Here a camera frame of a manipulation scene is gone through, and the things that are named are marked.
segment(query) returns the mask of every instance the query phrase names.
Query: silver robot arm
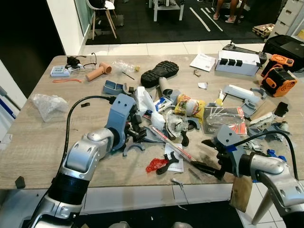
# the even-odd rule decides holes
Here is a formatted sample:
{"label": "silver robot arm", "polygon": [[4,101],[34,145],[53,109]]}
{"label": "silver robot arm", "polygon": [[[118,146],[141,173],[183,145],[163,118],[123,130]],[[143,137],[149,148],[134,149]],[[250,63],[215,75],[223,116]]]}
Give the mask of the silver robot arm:
{"label": "silver robot arm", "polygon": [[72,146],[36,208],[29,228],[73,227],[99,161],[112,149],[124,145],[124,128],[134,105],[132,97],[118,95],[111,106],[106,127],[83,135]]}

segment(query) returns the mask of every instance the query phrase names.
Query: orange power tool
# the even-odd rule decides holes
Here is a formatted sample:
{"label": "orange power tool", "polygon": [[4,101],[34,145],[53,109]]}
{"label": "orange power tool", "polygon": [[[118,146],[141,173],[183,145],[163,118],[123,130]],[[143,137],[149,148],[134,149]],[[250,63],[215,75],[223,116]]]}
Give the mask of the orange power tool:
{"label": "orange power tool", "polygon": [[284,96],[294,87],[297,80],[287,71],[294,64],[294,60],[274,54],[261,76],[264,77],[262,85],[272,96]]}

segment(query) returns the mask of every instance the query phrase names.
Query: black bag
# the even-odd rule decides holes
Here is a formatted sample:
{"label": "black bag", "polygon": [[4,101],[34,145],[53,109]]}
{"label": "black bag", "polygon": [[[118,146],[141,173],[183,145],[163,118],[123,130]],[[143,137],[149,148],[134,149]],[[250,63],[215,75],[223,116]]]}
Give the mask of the black bag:
{"label": "black bag", "polygon": [[98,9],[105,8],[105,0],[89,0],[90,4]]}
{"label": "black bag", "polygon": [[294,60],[291,72],[304,67],[304,43],[286,35],[271,37],[264,45],[263,51],[270,54],[278,54]]}

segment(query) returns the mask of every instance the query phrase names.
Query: white wall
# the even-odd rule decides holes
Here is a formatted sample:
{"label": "white wall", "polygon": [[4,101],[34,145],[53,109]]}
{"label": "white wall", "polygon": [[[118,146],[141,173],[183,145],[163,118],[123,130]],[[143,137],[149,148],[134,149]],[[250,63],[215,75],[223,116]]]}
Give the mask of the white wall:
{"label": "white wall", "polygon": [[[11,77],[10,73],[5,68],[4,64],[0,60],[0,86],[6,90],[8,96],[20,107],[22,107],[26,102],[26,97],[19,89],[14,79]],[[3,96],[1,99],[11,108],[15,115],[18,115],[18,110]],[[5,109],[0,106],[0,141],[3,139],[4,135],[10,128],[13,118],[5,111]]]}
{"label": "white wall", "polygon": [[66,55],[78,55],[84,36],[74,0],[47,0],[47,3]]}

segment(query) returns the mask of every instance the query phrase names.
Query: white stripe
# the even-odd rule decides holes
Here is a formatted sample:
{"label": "white stripe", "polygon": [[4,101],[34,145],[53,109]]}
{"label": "white stripe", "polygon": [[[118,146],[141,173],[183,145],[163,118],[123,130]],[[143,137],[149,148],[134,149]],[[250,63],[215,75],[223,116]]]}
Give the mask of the white stripe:
{"label": "white stripe", "polygon": [[203,8],[200,8],[201,11],[203,11],[207,17],[210,18],[210,20],[218,27],[219,30],[223,31],[222,28],[220,26],[217,25],[217,23],[215,23],[215,21],[208,15],[208,13],[205,12],[205,10],[203,10]]}
{"label": "white stripe", "polygon": [[192,11],[192,13],[194,13],[194,15],[199,19],[199,21],[205,26],[205,28],[207,29],[207,31],[210,32],[211,30],[206,25],[206,23],[203,21],[203,19],[200,18],[200,16],[192,9],[192,7],[190,7],[189,9]]}
{"label": "white stripe", "polygon": [[206,9],[206,11],[207,11],[208,13],[211,13],[210,10],[209,10],[207,7],[206,7],[205,9]]}

